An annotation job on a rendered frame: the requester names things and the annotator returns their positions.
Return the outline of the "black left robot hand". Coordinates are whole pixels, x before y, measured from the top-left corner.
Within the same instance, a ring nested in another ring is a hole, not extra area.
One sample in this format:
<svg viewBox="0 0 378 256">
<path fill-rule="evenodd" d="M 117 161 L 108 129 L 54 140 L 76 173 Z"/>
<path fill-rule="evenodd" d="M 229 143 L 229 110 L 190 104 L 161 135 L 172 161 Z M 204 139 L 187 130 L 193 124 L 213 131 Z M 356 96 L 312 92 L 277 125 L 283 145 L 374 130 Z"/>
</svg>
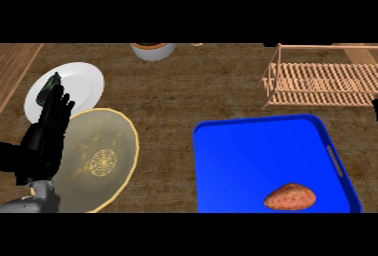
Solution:
<svg viewBox="0 0 378 256">
<path fill-rule="evenodd" d="M 66 131 L 76 102 L 57 85 L 49 94 L 39 122 L 24 135 L 20 145 L 0 142 L 0 171 L 12 172 L 18 185 L 51 180 L 63 159 Z"/>
</svg>

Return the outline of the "pale wooden tiered shelf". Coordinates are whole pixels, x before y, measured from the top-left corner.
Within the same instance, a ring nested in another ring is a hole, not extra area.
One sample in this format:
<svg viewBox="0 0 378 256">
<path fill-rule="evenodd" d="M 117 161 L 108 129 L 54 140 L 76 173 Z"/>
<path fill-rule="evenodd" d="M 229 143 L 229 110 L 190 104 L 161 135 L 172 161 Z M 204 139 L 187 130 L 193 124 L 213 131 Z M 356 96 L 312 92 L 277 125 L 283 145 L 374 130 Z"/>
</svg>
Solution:
<svg viewBox="0 0 378 256">
<path fill-rule="evenodd" d="M 290 63 L 284 50 L 343 50 L 350 64 Z M 278 44 L 260 84 L 269 105 L 368 107 L 378 96 L 378 61 L 365 44 Z"/>
</svg>

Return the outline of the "blue tray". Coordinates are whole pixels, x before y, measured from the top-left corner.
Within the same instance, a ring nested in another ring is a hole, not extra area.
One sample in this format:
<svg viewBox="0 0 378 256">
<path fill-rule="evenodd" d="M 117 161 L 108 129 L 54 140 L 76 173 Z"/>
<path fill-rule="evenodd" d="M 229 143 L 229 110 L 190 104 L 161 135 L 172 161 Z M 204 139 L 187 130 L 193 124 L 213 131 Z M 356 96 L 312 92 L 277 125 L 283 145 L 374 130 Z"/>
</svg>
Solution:
<svg viewBox="0 0 378 256">
<path fill-rule="evenodd" d="M 194 130 L 198 211 L 269 213 L 269 194 L 297 183 L 308 213 L 359 213 L 362 204 L 322 120 L 312 114 L 209 121 Z"/>
</svg>

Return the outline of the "grey plate with yellow rim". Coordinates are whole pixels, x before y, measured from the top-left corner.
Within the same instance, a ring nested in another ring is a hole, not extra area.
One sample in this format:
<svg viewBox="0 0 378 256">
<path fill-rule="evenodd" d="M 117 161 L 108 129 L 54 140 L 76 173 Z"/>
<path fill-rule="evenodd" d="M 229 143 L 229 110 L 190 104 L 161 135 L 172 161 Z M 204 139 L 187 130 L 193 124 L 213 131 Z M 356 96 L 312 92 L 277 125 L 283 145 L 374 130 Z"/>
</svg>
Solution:
<svg viewBox="0 0 378 256">
<path fill-rule="evenodd" d="M 113 203 L 132 179 L 138 159 L 139 134 L 128 116 L 111 108 L 76 114 L 52 179 L 60 213 L 94 213 Z"/>
</svg>

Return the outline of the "dark green vegetable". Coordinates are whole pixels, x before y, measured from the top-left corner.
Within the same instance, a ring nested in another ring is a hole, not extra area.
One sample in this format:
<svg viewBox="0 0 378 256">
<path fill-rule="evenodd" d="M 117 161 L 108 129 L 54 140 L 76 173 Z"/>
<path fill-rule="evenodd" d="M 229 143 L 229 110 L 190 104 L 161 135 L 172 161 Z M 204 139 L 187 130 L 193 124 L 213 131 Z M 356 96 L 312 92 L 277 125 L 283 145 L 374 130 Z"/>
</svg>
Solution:
<svg viewBox="0 0 378 256">
<path fill-rule="evenodd" d="M 49 94 L 54 90 L 54 87 L 57 85 L 61 84 L 61 75 L 60 73 L 55 73 L 51 78 L 48 79 L 48 82 L 39 92 L 39 95 L 37 95 L 37 98 L 36 98 L 36 103 L 40 105 L 40 106 L 45 106 L 45 103 L 46 103 L 46 100 L 48 100 L 48 97 L 49 97 Z"/>
</svg>

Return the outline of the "white plate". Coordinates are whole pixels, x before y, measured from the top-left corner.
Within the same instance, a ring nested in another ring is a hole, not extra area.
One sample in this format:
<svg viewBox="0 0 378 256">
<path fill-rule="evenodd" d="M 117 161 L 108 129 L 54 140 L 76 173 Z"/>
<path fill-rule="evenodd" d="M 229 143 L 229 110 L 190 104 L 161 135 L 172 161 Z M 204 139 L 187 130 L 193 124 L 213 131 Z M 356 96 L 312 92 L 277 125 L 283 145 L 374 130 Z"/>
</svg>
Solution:
<svg viewBox="0 0 378 256">
<path fill-rule="evenodd" d="M 70 94 L 70 100 L 76 102 L 73 114 L 92 109 L 102 97 L 105 78 L 95 65 L 86 62 L 71 62 L 55 67 L 35 82 L 24 100 L 24 113 L 32 123 L 39 121 L 42 113 L 42 106 L 36 101 L 37 95 L 55 73 L 61 76 L 64 92 Z"/>
</svg>

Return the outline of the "white pot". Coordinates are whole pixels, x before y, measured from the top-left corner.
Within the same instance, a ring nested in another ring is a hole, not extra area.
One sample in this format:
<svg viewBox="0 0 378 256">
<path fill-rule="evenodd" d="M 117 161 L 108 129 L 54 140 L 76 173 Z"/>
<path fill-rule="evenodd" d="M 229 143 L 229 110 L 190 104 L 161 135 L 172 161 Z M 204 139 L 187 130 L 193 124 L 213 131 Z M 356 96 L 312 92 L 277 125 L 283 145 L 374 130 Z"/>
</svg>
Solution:
<svg viewBox="0 0 378 256">
<path fill-rule="evenodd" d="M 132 49 L 142 60 L 159 61 L 172 55 L 176 49 L 176 44 L 159 43 L 156 45 L 141 45 L 138 43 L 132 43 Z"/>
</svg>

